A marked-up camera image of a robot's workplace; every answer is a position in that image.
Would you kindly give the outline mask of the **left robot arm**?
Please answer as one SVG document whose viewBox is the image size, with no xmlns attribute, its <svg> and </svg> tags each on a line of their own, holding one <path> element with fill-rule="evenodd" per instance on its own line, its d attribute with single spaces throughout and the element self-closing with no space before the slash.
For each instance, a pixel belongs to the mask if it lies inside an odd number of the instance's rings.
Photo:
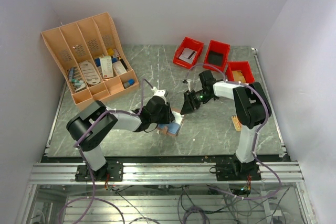
<svg viewBox="0 0 336 224">
<path fill-rule="evenodd" d="M 88 174 L 98 181 L 111 170 L 100 146 L 110 131 L 144 132 L 152 124 L 169 124 L 174 120 L 170 104 L 155 95 L 146 105 L 132 111 L 109 110 L 101 101 L 95 101 L 73 117 L 66 129 L 87 163 Z"/>
</svg>

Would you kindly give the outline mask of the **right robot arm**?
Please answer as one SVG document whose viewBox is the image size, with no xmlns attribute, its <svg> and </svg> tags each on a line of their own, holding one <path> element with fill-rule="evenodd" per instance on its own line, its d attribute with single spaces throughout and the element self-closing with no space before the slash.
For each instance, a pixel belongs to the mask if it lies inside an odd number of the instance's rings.
<svg viewBox="0 0 336 224">
<path fill-rule="evenodd" d="M 236 179 L 244 179 L 255 166 L 259 132 L 272 114 L 263 87 L 259 82 L 246 84 L 216 80 L 209 70 L 201 72 L 199 78 L 202 89 L 195 91 L 188 87 L 183 93 L 181 114 L 193 113 L 201 104 L 211 99 L 227 98 L 234 101 L 236 116 L 242 129 L 231 172 Z"/>
</svg>

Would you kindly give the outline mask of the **red bin with gold cards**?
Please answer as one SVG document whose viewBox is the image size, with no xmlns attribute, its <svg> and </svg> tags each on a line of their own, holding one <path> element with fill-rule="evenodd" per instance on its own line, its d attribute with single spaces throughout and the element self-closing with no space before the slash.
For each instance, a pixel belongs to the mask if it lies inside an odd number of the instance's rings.
<svg viewBox="0 0 336 224">
<path fill-rule="evenodd" d="M 227 64 L 226 77 L 228 81 L 253 83 L 255 78 L 247 61 L 230 61 Z"/>
</svg>

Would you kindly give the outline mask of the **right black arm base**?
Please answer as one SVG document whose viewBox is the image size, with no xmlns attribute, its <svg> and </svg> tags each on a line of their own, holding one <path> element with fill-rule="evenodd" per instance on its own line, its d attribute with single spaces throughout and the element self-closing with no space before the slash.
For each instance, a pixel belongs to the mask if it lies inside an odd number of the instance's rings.
<svg viewBox="0 0 336 224">
<path fill-rule="evenodd" d="M 217 181 L 261 180 L 260 169 L 255 161 L 249 163 L 241 163 L 240 161 L 216 163 L 209 169 L 209 172 L 216 175 Z"/>
</svg>

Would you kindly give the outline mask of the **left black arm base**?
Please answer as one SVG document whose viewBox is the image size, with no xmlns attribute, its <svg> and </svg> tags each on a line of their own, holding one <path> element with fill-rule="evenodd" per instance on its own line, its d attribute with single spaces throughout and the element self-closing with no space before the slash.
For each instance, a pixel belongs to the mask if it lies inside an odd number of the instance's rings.
<svg viewBox="0 0 336 224">
<path fill-rule="evenodd" d="M 123 165 L 119 162 L 107 162 L 97 171 L 89 171 L 89 165 L 79 165 L 75 174 L 76 182 L 89 182 L 92 177 L 96 182 L 121 182 L 123 180 Z"/>
</svg>

